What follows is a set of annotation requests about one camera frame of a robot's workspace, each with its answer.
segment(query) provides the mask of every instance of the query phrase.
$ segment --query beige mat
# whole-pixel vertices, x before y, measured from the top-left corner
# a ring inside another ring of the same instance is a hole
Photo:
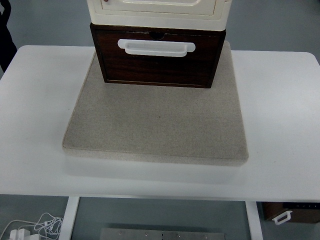
[[[248,151],[229,43],[210,89],[104,83],[95,56],[63,149],[114,160],[243,164]]]

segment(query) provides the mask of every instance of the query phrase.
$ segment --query drawer handle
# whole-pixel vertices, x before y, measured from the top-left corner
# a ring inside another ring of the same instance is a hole
[[[184,57],[187,52],[193,52],[196,46],[193,42],[150,41],[120,39],[118,46],[127,54],[162,57]]]
[[[274,221],[274,223],[276,225],[283,224],[283,223],[285,223],[285,222],[287,222],[287,221],[289,221],[291,219],[290,213],[292,213],[292,211],[285,211],[284,213],[281,213],[279,216],[276,216],[275,218],[273,218],[272,220]]]

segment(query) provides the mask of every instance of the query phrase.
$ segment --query table top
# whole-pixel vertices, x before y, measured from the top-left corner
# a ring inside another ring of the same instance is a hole
[[[24,46],[0,80],[0,194],[320,201],[320,66],[305,52],[232,51],[242,166],[66,155],[94,47]]]

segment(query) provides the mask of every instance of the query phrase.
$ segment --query wooden drawer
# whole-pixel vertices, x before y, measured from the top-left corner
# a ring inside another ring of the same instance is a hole
[[[104,81],[210,88],[226,31],[90,25]],[[128,54],[120,39],[193,43],[183,57]]]

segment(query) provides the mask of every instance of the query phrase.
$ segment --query white cable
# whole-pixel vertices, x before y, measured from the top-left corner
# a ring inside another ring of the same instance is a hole
[[[5,231],[6,231],[7,228],[10,226],[10,224],[15,223],[15,222],[25,223],[25,224],[36,224],[36,222],[33,222],[33,221],[25,221],[25,220],[18,220],[18,219],[17,219],[17,220],[12,220],[11,222],[9,222],[9,223],[5,226],[2,234],[0,235],[0,240],[1,240],[2,237],[4,236]]]
[[[40,223],[41,219],[43,218],[44,215],[49,215],[52,219],[49,221],[45,221]],[[32,221],[24,221],[24,220],[12,220],[11,222],[8,223],[8,225],[4,228],[3,233],[0,236],[0,240],[2,239],[3,235],[5,234],[5,231],[7,230],[7,228],[9,227],[10,224],[12,224],[13,222],[21,222],[21,223],[27,223],[27,224],[31,224],[31,225],[23,225],[20,226],[17,230],[19,231],[21,228],[23,227],[31,227],[34,226],[33,229],[35,231],[38,232],[38,234],[42,237],[45,238],[46,240],[57,240],[59,238],[60,235],[60,231],[61,231],[61,226],[63,223],[63,218],[62,217],[56,217],[56,216],[52,216],[50,213],[45,212],[41,215],[41,217],[39,218],[38,222],[32,222]]]

